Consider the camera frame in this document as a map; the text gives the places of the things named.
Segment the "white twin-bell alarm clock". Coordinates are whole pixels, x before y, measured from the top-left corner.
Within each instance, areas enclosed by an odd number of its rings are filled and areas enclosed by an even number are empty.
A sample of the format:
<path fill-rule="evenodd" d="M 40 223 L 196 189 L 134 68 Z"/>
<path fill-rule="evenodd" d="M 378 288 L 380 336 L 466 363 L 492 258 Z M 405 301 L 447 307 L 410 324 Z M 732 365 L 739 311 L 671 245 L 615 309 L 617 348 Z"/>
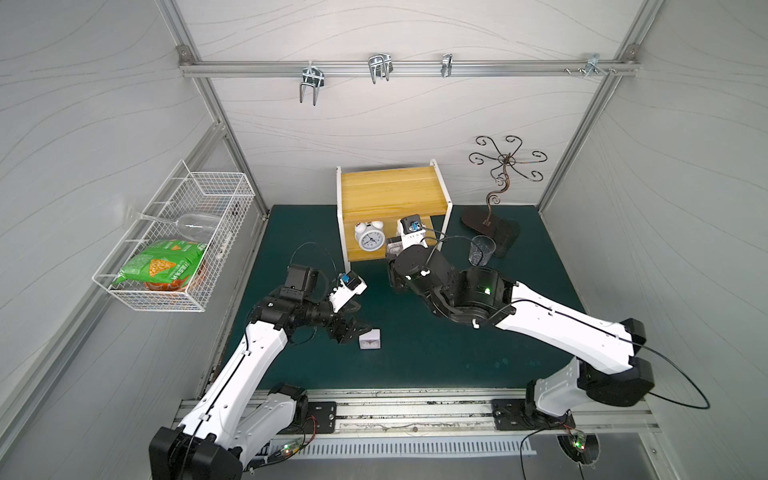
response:
<path fill-rule="evenodd" d="M 386 243 L 384 223 L 379 220 L 360 222 L 354 227 L 354 237 L 364 252 L 374 252 Z"/>

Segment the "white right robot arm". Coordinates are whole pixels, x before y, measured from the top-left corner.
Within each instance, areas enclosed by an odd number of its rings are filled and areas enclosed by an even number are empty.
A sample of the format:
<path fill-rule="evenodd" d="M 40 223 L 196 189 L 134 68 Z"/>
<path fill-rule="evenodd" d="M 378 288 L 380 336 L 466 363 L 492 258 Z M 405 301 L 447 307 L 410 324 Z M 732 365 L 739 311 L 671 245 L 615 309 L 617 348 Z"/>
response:
<path fill-rule="evenodd" d="M 480 329 L 522 334 L 571 354 L 545 378 L 532 380 L 520 409 L 534 429 L 572 427 L 575 407 L 595 402 L 632 407 L 653 395 L 644 324 L 610 322 L 551 300 L 487 266 L 458 270 L 434 247 L 413 245 L 390 260 L 392 287 L 418 295 L 433 315 Z"/>

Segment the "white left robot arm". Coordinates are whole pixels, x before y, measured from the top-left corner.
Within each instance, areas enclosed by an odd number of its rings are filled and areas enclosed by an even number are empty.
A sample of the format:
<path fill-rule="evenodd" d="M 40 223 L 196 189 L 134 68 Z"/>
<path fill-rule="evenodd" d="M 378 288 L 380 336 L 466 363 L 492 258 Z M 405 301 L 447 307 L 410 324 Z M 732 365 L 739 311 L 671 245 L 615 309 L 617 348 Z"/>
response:
<path fill-rule="evenodd" d="M 152 478 L 239 479 L 261 467 L 258 453 L 281 431 L 305 425 L 308 399 L 300 387 L 279 384 L 253 412 L 246 407 L 297 329 L 325 329 L 340 344 L 369 332 L 354 318 L 365 281 L 353 271 L 341 273 L 315 299 L 320 275 L 292 264 L 284 283 L 253 306 L 235 352 L 207 392 L 177 427 L 160 428 L 150 441 Z"/>

